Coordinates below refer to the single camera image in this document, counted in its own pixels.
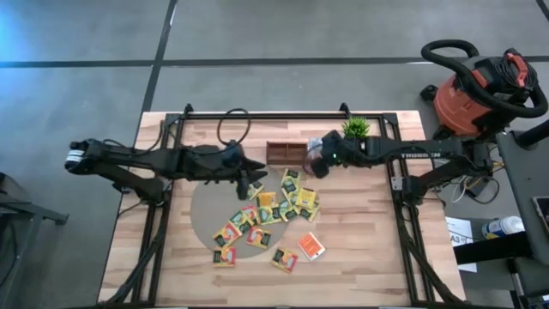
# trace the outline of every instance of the red shop vacuum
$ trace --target red shop vacuum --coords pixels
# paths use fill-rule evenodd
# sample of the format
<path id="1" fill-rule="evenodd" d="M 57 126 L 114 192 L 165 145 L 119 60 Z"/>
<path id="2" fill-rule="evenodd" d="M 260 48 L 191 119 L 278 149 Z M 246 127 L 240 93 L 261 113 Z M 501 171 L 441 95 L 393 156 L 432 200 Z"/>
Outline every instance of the red shop vacuum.
<path id="1" fill-rule="evenodd" d="M 468 58 L 460 62 L 433 52 L 446 47 L 463 50 Z M 429 85 L 420 93 L 437 111 L 440 126 L 434 139 L 490 140 L 515 118 L 537 118 L 547 112 L 535 69 L 514 48 L 502 57 L 483 57 L 467 41 L 442 39 L 425 45 L 421 56 L 455 72 L 440 87 Z M 533 107 L 524 106 L 528 98 Z"/>

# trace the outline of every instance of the gray circular mat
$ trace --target gray circular mat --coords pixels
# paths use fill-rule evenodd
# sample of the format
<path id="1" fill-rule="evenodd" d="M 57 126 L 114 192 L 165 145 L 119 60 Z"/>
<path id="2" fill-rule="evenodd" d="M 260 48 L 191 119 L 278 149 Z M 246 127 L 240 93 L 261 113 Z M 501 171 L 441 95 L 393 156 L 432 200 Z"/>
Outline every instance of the gray circular mat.
<path id="1" fill-rule="evenodd" d="M 281 174 L 268 169 L 268 175 L 260 182 L 265 186 L 262 192 L 276 192 L 279 202 L 284 196 L 281 192 Z M 210 250 L 217 247 L 214 234 L 217 233 L 237 211 L 246 205 L 254 204 L 256 200 L 240 201 L 237 198 L 235 184 L 222 181 L 215 185 L 200 183 L 193 191 L 190 202 L 190 223 L 198 239 Z M 271 232 L 268 247 L 275 245 L 282 238 L 287 222 L 278 222 L 259 226 Z M 246 244 L 248 234 L 240 236 L 231 244 L 237 250 L 237 258 L 249 258 L 265 251 L 265 249 Z"/>

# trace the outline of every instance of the spray can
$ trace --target spray can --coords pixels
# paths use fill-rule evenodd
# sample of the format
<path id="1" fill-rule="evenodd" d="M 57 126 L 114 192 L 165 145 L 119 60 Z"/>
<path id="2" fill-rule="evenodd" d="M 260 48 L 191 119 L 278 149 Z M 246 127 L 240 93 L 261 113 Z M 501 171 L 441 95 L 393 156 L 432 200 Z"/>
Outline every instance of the spray can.
<path id="1" fill-rule="evenodd" d="M 524 225 L 522 219 L 515 215 L 497 219 L 482 226 L 482 234 L 486 239 L 495 239 L 519 232 L 524 232 Z"/>

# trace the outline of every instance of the concrete floor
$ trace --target concrete floor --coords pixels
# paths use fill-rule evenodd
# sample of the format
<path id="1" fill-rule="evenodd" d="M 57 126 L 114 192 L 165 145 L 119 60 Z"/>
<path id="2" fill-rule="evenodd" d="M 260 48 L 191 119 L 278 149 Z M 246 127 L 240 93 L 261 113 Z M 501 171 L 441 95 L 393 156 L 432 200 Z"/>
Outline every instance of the concrete floor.
<path id="1" fill-rule="evenodd" d="M 168 2 L 4 0 L 0 62 L 152 60 Z M 548 33 L 534 0 L 181 0 L 165 59 L 419 57 L 423 44 L 448 38 L 470 40 L 486 55 L 514 46 L 527 56 L 546 56 Z M 549 64 L 534 67 L 549 89 Z M 95 302 L 120 196 L 99 177 L 68 174 L 63 160 L 74 140 L 132 144 L 150 74 L 149 67 L 0 69 L 0 170 L 36 203 L 70 213 L 64 227 L 44 224 L 18 308 Z M 429 136 L 436 119 L 418 93 L 449 75 L 433 64 L 163 68 L 151 108 L 334 110 L 344 101 L 355 110 L 419 110 Z M 512 127 L 540 121 L 517 120 Z M 447 215 L 516 215 L 505 172 L 497 178 L 502 190 L 494 203 L 464 198 L 449 203 Z M 469 300 L 510 304 L 505 285 L 490 292 L 490 285 L 479 285 L 501 282 L 497 268 L 463 275 Z"/>

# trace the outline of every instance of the white label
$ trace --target white label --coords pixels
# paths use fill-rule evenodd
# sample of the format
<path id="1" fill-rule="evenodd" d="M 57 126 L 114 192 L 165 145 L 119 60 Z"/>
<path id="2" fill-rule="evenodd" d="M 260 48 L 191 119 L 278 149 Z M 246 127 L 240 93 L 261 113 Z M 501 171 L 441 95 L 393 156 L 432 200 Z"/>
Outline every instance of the white label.
<path id="1" fill-rule="evenodd" d="M 83 150 L 70 150 L 67 155 L 66 161 L 80 162 L 82 161 L 82 155 L 84 155 Z"/>
<path id="2" fill-rule="evenodd" d="M 401 154 L 403 159 L 428 159 L 429 155 L 426 153 L 422 154 Z M 431 153 L 432 158 L 440 158 L 440 153 Z"/>

